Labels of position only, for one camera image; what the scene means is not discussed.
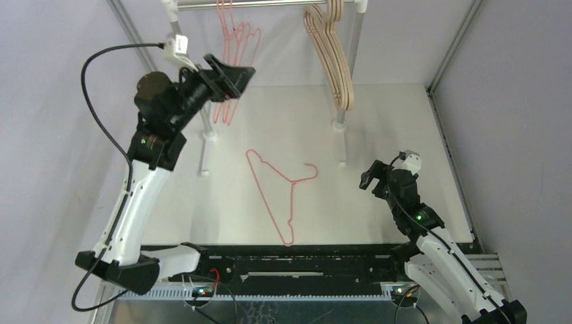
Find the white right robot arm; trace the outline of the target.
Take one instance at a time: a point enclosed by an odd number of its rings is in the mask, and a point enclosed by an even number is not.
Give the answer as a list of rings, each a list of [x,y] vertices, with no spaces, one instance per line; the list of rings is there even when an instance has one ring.
[[[397,229],[408,238],[391,250],[391,275],[414,281],[458,323],[526,323],[522,303],[507,300],[480,274],[438,213],[421,201],[419,161],[401,152],[390,163],[375,160],[361,174],[362,190],[378,180],[373,195],[387,203]]]

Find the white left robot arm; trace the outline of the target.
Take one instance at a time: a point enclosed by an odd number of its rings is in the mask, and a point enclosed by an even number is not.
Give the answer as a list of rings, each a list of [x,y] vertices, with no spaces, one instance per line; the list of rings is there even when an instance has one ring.
[[[205,61],[205,69],[184,64],[175,81],[162,72],[138,81],[138,123],[125,152],[121,195],[99,241],[75,260],[78,267],[139,295],[158,280],[181,273],[194,281],[210,275],[211,264],[203,259],[206,251],[201,246],[183,242],[142,250],[152,208],[186,144],[183,129],[205,104],[240,98],[256,73],[252,66],[227,65],[211,54]]]

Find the pink wire hanger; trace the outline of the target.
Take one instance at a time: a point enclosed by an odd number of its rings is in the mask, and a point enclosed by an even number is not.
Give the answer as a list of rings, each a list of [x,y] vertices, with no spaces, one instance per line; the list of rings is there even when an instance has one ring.
[[[253,66],[256,58],[260,41],[262,38],[262,31],[260,28],[255,28],[250,22],[243,22],[245,25],[244,36],[247,37],[243,41],[243,61],[239,65]]]
[[[265,193],[264,193],[264,190],[262,189],[262,186],[261,186],[261,183],[260,183],[260,181],[259,181],[259,179],[258,179],[258,176],[256,175],[256,171],[255,171],[255,169],[254,169],[254,164],[253,164],[253,162],[252,162],[252,158],[250,157],[250,155],[256,156],[256,159],[257,159],[261,164],[268,166],[274,173],[276,173],[278,176],[280,176],[280,177],[283,178],[286,182],[289,183],[289,218],[288,218],[288,220],[287,220],[287,222],[286,222],[287,227],[289,228],[289,231],[290,231],[290,234],[291,234],[291,239],[290,239],[289,242],[287,242],[287,241],[285,240],[285,237],[284,237],[282,231],[279,229],[277,219],[276,219],[274,213],[272,212],[272,209],[270,208],[270,206],[269,206],[269,204],[268,204],[268,200],[267,200],[267,198],[266,198],[266,195],[265,195]],[[251,173],[252,173],[252,176],[253,176],[254,182],[255,182],[255,184],[256,184],[256,187],[257,187],[257,189],[258,189],[258,191],[259,191],[259,193],[260,193],[260,197],[262,198],[262,201],[263,201],[263,203],[264,203],[264,206],[265,206],[265,208],[266,208],[266,211],[267,211],[267,213],[268,213],[268,216],[270,217],[270,220],[272,221],[272,223],[273,223],[273,225],[274,225],[274,227],[275,227],[275,229],[276,229],[276,231],[277,231],[277,234],[278,234],[278,236],[279,236],[279,238],[280,238],[280,240],[281,240],[282,245],[283,245],[284,247],[287,247],[287,248],[292,247],[292,246],[295,244],[295,230],[294,230],[294,227],[293,227],[293,219],[294,219],[294,215],[295,215],[295,213],[294,213],[294,206],[295,206],[295,189],[296,189],[296,186],[297,186],[298,184],[301,184],[301,183],[308,182],[308,181],[311,181],[311,180],[316,179],[316,178],[318,177],[318,175],[319,175],[319,169],[317,168],[317,166],[315,166],[315,165],[312,164],[312,163],[304,162],[304,165],[305,165],[306,167],[310,167],[310,168],[312,168],[312,169],[314,170],[313,175],[311,175],[311,176],[309,176],[309,177],[306,177],[306,178],[300,178],[300,179],[292,180],[292,179],[288,178],[284,173],[280,172],[274,165],[272,165],[272,164],[269,163],[267,160],[265,160],[265,159],[262,157],[262,155],[261,155],[258,151],[256,151],[255,149],[252,149],[252,148],[251,148],[251,149],[248,149],[248,150],[245,152],[245,157],[246,157],[248,166],[249,166],[249,168],[250,168],[250,171],[251,171]]]
[[[235,37],[232,39],[231,45],[232,45],[232,50],[231,50],[231,60],[228,64],[230,65],[239,65],[242,63],[243,61],[243,41],[247,39],[246,36],[244,36],[244,32],[245,32],[245,25],[244,23],[235,17],[235,23],[236,23],[236,28],[235,28]],[[232,108],[231,108],[231,124],[233,121],[233,118],[236,114],[236,110],[238,108],[239,105],[239,100],[238,99],[232,99],[230,100],[232,101]]]
[[[232,39],[235,37],[235,18],[233,14],[233,1],[216,1],[216,11],[221,24],[223,35],[223,61],[229,63],[231,60]],[[226,101],[219,105],[216,120],[227,126],[231,125],[232,101]]]

